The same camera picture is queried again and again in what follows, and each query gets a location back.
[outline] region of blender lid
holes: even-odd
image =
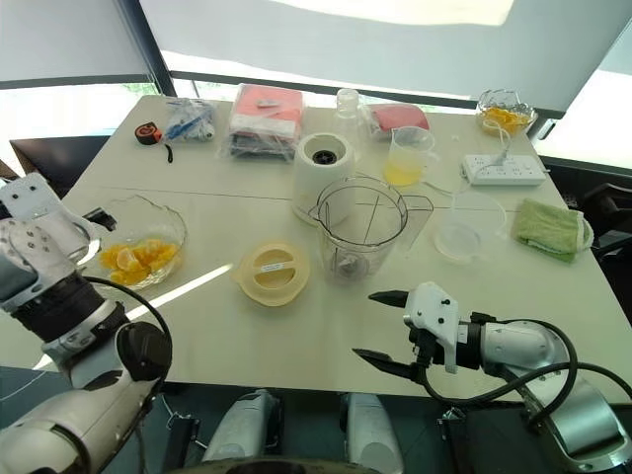
[[[246,254],[232,277],[255,301],[266,306],[283,306],[307,283],[309,260],[287,242],[268,242]]]

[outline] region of power strip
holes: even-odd
[[[466,155],[462,169],[467,181],[480,186],[537,186],[546,181],[540,164],[529,155],[508,155],[500,165],[492,155]]]

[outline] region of orange juice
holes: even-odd
[[[388,154],[383,173],[389,185],[409,186],[421,179],[423,171],[419,152],[411,153],[399,148]]]

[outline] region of green cloth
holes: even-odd
[[[564,262],[572,262],[593,242],[593,232],[583,213],[533,199],[525,199],[520,206],[513,237]]]

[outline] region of plastic measuring cup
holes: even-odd
[[[396,241],[412,243],[433,211],[427,198],[412,198],[415,212],[409,212],[395,189],[365,176],[325,188],[310,215],[319,224],[327,274],[341,281],[361,280],[377,272]]]
[[[394,186],[413,185],[424,178],[440,158],[431,150],[435,138],[425,128],[403,126],[393,130],[384,166],[384,178]]]
[[[507,215],[493,198],[473,191],[455,194],[434,236],[436,248],[452,260],[469,263],[495,238],[503,237]]]

